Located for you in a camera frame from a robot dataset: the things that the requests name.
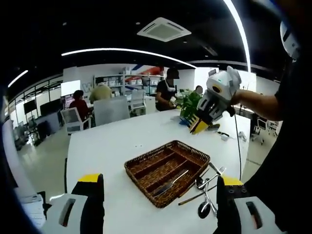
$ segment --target black shirt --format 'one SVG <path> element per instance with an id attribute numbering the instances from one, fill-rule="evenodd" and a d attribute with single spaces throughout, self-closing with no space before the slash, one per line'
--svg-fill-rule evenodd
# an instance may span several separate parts
<path id="1" fill-rule="evenodd" d="M 301 129 L 309 131 L 309 124 L 303 120 L 310 114 L 308 106 L 304 105 L 304 89 L 311 88 L 308 61 L 298 60 L 290 74 L 282 79 L 275 94 L 283 118 L 281 130 L 268 156 L 245 184 L 251 195 L 260 198 L 274 212 L 278 227 L 289 233 L 298 233 L 302 227 L 301 218 L 310 214 L 308 210 L 300 211 L 310 200 L 304 195 L 309 188 L 309 184 L 304 183 L 308 179 L 304 173 L 310 167 L 305 156 L 311 155 L 311 151 L 299 133 Z"/>
<path id="2" fill-rule="evenodd" d="M 161 97 L 163 99 L 167 100 L 167 101 L 169 101 L 175 95 L 175 92 L 169 92 L 168 91 L 168 87 L 166 85 L 166 81 L 164 81 L 164 80 L 162 80 L 162 81 L 160 81 L 158 83 L 156 92 L 161 92 Z M 166 111 L 166 110 L 170 110 L 171 109 L 167 104 L 161 103 L 161 102 L 158 102 L 156 104 L 156 108 L 159 111 Z"/>

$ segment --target black ceiling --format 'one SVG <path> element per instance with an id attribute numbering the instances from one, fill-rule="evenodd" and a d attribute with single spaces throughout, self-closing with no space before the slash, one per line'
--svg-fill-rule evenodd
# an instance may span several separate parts
<path id="1" fill-rule="evenodd" d="M 271 69 L 268 76 L 272 78 L 278 76 L 287 58 L 280 41 L 279 20 L 250 0 L 232 2 L 245 28 L 251 63 Z M 99 63 L 177 66 L 168 59 L 129 52 L 87 52 L 61 57 L 62 53 L 79 49 L 129 48 L 182 61 L 246 62 L 238 28 L 222 0 L 90 0 L 59 6 L 44 2 L 13 6 L 6 13 L 3 25 L 6 48 L 2 56 L 6 60 L 1 71 L 5 79 L 1 82 L 8 84 L 19 73 L 29 70 L 11 86 L 10 96 L 71 66 Z M 192 34 L 167 43 L 137 36 L 142 27 L 158 17 L 169 19 Z"/>

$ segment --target white helmet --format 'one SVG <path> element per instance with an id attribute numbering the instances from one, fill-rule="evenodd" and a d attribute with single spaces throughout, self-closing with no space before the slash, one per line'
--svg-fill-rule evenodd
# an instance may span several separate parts
<path id="1" fill-rule="evenodd" d="M 283 47 L 287 54 L 294 60 L 299 58 L 300 45 L 283 22 L 281 22 L 280 33 Z"/>

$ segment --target ceiling air conditioner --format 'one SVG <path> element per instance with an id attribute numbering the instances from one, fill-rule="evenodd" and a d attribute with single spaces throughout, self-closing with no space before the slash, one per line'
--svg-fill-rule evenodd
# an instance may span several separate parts
<path id="1" fill-rule="evenodd" d="M 162 17 L 152 21 L 137 33 L 139 36 L 153 38 L 163 42 L 168 42 L 189 34 L 191 32 L 187 29 Z"/>

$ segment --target yellow shirt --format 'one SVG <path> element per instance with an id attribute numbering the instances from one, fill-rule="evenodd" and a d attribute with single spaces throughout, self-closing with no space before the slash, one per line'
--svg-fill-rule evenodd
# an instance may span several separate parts
<path id="1" fill-rule="evenodd" d="M 93 104 L 93 102 L 97 100 L 109 99 L 111 97 L 112 97 L 111 88 L 108 87 L 107 85 L 101 85 L 92 90 L 89 100 L 91 104 Z"/>

